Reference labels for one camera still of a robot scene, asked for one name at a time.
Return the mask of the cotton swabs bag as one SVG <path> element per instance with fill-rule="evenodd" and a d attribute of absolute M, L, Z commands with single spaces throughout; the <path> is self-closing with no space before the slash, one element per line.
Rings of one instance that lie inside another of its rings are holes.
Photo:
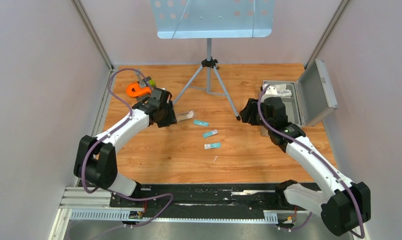
<path fill-rule="evenodd" d="M 183 112 L 183 113 L 178 114 L 178 115 L 176 116 L 176 120 L 177 120 L 178 122 L 181 122 L 181 121 L 193 119 L 194 116 L 195 116 L 194 111 L 193 111 L 193 110 L 190 110 L 190 111 L 187 111 L 187 112 Z"/>

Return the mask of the blue white sachet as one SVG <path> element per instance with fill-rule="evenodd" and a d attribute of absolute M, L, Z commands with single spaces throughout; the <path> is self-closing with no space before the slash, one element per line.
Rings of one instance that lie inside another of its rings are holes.
<path fill-rule="evenodd" d="M 218 149 L 218 148 L 221 148 L 221 143 L 220 142 L 204 144 L 204 149 L 205 150 Z"/>
<path fill-rule="evenodd" d="M 208 131 L 206 133 L 203 133 L 202 137 L 203 138 L 208 138 L 208 137 L 211 137 L 211 136 L 216 135 L 216 134 L 218 134 L 218 130 L 214 129 L 214 130 Z"/>

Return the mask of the grey plastic tray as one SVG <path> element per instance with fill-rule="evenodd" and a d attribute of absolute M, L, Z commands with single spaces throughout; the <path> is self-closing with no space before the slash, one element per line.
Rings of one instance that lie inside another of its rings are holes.
<path fill-rule="evenodd" d="M 285 105 L 286 115 L 288 116 L 288 120 L 294 124 L 301 126 L 302 121 L 300 118 L 299 104 L 297 101 L 297 91 L 296 91 L 295 83 L 290 82 L 290 81 L 264 80 L 263 84 L 270 84 L 270 85 L 286 84 L 287 85 L 286 88 L 291 90 L 292 97 L 279 97 L 279 98 L 281 98 L 283 104 Z"/>

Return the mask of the white pads zip bag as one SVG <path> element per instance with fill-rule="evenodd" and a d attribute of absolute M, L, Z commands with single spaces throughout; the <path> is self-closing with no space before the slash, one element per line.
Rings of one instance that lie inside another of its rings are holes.
<path fill-rule="evenodd" d="M 285 97 L 285 98 L 290 98 L 292 97 L 292 92 L 290 89 L 287 89 L 286 84 L 272 84 L 270 87 L 271 89 L 271 94 L 276 97 Z"/>

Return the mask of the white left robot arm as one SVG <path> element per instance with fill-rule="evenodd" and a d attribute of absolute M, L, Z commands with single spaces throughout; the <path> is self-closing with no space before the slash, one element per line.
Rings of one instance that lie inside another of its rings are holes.
<path fill-rule="evenodd" d="M 123 195 L 129 206 L 142 201 L 140 184 L 118 171 L 117 154 L 136 134 L 156 124 L 177 123 L 172 94 L 155 87 L 149 97 L 134 104 L 115 125 L 96 136 L 83 136 L 78 144 L 73 174 L 83 183 Z"/>

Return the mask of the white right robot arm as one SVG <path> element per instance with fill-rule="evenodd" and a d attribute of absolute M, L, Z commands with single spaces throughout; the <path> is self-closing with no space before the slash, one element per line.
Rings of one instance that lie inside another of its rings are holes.
<path fill-rule="evenodd" d="M 321 217 L 335 236 L 351 233 L 359 239 L 366 237 L 364 224 L 371 219 L 370 188 L 364 182 L 355 183 L 330 164 L 306 133 L 288 120 L 281 98 L 249 98 L 239 115 L 243 123 L 266 128 L 271 142 L 295 159 L 320 188 L 315 191 L 294 180 L 284 181 L 274 195 L 279 208 L 302 207 Z"/>

